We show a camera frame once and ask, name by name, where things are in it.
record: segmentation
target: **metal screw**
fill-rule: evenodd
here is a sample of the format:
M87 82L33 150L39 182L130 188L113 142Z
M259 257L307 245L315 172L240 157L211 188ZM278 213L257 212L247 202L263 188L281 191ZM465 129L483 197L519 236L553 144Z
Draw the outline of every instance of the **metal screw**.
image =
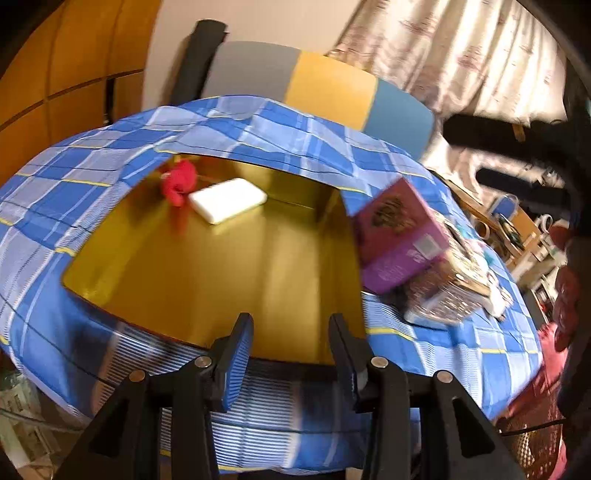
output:
M133 383L139 383L141 382L144 378L146 378L146 372L144 372L143 370L134 370L129 374L129 379L133 382Z
M383 356L375 356L371 359L371 364L376 368L386 368L388 366L388 359Z
M437 372L437 379L442 383L452 383L453 375L447 370Z
M212 359L207 355L198 356L195 359L195 366L199 368L207 368L212 364Z

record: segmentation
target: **white sponge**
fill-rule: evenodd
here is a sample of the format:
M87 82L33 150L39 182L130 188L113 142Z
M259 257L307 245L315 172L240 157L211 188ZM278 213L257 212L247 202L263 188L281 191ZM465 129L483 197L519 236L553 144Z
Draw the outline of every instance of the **white sponge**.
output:
M189 195L191 206L212 225L266 201L267 194L244 179L216 183Z

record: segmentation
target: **floral curtain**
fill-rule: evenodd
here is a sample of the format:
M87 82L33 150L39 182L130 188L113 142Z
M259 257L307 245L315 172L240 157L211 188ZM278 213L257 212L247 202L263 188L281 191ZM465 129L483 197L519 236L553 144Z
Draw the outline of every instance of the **floral curtain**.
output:
M329 56L394 83L438 118L466 111L525 124L554 120L545 106L558 46L516 0L364 0ZM482 163L539 174L451 149L438 133L421 161L483 202L490 193L474 178Z

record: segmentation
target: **black clamp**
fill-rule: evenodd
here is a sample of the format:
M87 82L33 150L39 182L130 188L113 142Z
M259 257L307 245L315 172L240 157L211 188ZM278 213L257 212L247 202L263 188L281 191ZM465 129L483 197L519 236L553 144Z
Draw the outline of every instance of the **black clamp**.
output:
M450 372L404 372L353 337L340 314L330 318L329 341L345 397L357 413L373 414L362 480L410 479L413 407L421 413L421 479L525 479L499 433Z
M219 476L210 411L227 411L246 371L254 326L241 313L230 336L176 372L134 370L88 425L56 480L158 480L162 408L172 408L175 480Z

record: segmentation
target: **wooden cabinet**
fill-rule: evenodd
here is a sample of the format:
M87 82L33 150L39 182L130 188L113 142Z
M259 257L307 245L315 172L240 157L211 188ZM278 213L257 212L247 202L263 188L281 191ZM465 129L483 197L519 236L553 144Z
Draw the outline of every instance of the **wooden cabinet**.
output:
M105 83L101 80L49 100L51 143L103 126Z
M160 1L65 0L29 36L0 77L0 184L51 144L102 127L108 78L115 119L141 110Z
M69 0L53 48L48 95L106 76L122 0Z
M46 109L47 105L41 105L0 131L0 185L51 145Z
M27 39L0 78L0 125L46 95L51 44L63 5Z
M113 34L107 75L144 68L159 7L160 0L124 0Z
M144 72L133 73L115 79L113 121L141 111L143 84Z

